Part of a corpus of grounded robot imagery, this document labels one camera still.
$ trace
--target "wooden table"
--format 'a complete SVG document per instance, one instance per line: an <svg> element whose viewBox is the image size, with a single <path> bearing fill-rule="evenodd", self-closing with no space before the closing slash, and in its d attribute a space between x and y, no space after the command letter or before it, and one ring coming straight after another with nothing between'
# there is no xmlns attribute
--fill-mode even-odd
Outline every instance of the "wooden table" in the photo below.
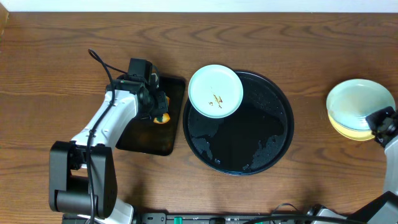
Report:
<svg viewBox="0 0 398 224"><path fill-rule="evenodd" d="M397 14L11 13L0 46L0 223L60 223L48 205L49 150L84 128L109 82L88 48L123 69L145 58L187 83L212 63L252 70L294 111L286 155L252 176L204 165L181 122L170 156L115 150L126 202L170 213L267 213L283 202L356 211L382 193L386 158L373 141L340 136L325 100L350 78L397 98L397 47Z"/></svg>

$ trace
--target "white bowl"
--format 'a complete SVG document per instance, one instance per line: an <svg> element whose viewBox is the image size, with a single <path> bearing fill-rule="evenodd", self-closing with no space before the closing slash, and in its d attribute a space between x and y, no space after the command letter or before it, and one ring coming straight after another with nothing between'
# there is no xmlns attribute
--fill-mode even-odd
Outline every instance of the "white bowl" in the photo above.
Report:
<svg viewBox="0 0 398 224"><path fill-rule="evenodd" d="M188 95L192 106L209 118L224 118L239 108L242 82L234 71L222 65L207 65L193 74Z"/></svg>

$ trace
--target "black round plate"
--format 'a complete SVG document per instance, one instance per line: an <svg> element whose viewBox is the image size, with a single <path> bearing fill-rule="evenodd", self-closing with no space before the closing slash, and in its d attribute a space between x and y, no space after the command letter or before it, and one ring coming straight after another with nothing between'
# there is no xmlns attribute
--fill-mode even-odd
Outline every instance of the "black round plate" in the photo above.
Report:
<svg viewBox="0 0 398 224"><path fill-rule="evenodd" d="M231 175L251 175L272 167L289 148L294 119L289 101L270 80L235 72L243 85L241 106L213 119L185 104L183 129L193 153L205 164Z"/></svg>

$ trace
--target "black cable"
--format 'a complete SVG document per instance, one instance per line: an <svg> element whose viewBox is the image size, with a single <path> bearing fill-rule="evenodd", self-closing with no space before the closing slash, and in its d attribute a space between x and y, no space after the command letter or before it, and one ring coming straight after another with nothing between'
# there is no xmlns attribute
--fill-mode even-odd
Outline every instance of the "black cable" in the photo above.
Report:
<svg viewBox="0 0 398 224"><path fill-rule="evenodd" d="M85 224L90 224L90 219L87 219ZM102 224L102 223L98 222L97 220L94 220L94 224Z"/></svg>
<svg viewBox="0 0 398 224"><path fill-rule="evenodd" d="M157 69L157 67L156 67L155 65L152 65L152 66L153 66L153 68L155 69L156 74L157 74L157 75L160 75L159 70Z"/></svg>
<svg viewBox="0 0 398 224"><path fill-rule="evenodd" d="M290 206L290 207L293 207L294 209L296 209L296 211L298 211L298 212L300 211L296 207L294 207L294 205L292 205L291 203L282 203L282 204L278 205L278 207L273 209L273 211L271 212L271 214L269 214L269 216L272 216L276 211L278 211L278 209L280 209L283 206Z"/></svg>
<svg viewBox="0 0 398 224"><path fill-rule="evenodd" d="M108 107L104 110L104 112L101 114L101 116L98 118L98 120L95 122L93 128L90 130L90 133L88 135L88 140L87 140L87 151L86 151L86 164L87 164L87 176L88 176L88 184L90 186L90 200L91 200L91 213L90 213L90 224L94 224L95 222L95 214L96 214L96 204L95 204L95 194L94 194L94 184L93 184L93 176L91 174L91 140L93 139L94 133L96 131L96 128L98 127L98 125L100 124L101 120L105 117L106 113L112 108L113 104L114 104L114 97L115 97L115 93L114 93L114 85L113 85L113 80L112 80L112 76L108 70L107 67L114 69L113 67L105 64L100 56L98 56L97 53L95 53L94 50L92 49L88 49L88 53L99 63L102 64L102 66L105 68L106 74L108 75L109 78L109 82L111 83L111 88L112 88L112 99L109 102Z"/></svg>
<svg viewBox="0 0 398 224"><path fill-rule="evenodd" d="M115 70L115 71L118 71L118 72L121 72L121 73L123 73L123 74L126 74L127 75L127 72L125 72L125 71L123 71L123 70L120 70L120 69L118 69L118 68L115 68L115 67L113 67L113 66L110 66L110 65L108 65L107 63L104 63L99 57L98 57L98 55L97 56L95 56L92 52L90 52L90 50L91 49L89 49L88 50L88 53L93 57L93 59L95 59L97 62L99 62L99 63L103 63L103 65L105 65L105 66L107 66L108 68L110 68L110 69L113 69L113 70Z"/></svg>
<svg viewBox="0 0 398 224"><path fill-rule="evenodd" d="M342 218L319 217L311 215L274 215L272 217L269 216L269 217L262 217L250 220L243 224L256 224L259 222L278 221L278 220L320 221L320 222L339 223L339 224L366 224L355 220L345 220Z"/></svg>

